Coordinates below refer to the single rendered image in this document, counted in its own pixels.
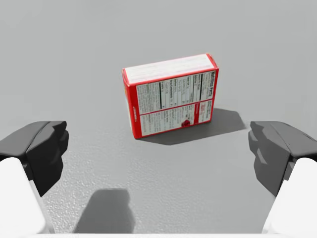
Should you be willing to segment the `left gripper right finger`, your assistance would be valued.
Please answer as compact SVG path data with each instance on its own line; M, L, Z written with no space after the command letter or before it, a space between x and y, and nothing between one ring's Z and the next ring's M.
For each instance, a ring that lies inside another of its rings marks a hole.
M263 234L317 234L317 140L280 121L252 121L257 180L275 197Z

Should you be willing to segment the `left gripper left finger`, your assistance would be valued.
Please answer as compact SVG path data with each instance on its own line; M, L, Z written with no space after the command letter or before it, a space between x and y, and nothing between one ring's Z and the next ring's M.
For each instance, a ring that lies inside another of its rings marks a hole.
M65 121L37 121L0 140L0 234L55 233L42 200L60 179Z

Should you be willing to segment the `red and white carton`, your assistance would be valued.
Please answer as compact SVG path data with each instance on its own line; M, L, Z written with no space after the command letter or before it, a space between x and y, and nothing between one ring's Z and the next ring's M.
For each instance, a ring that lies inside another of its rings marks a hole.
M219 73L211 54L126 67L121 73L134 138L211 121Z

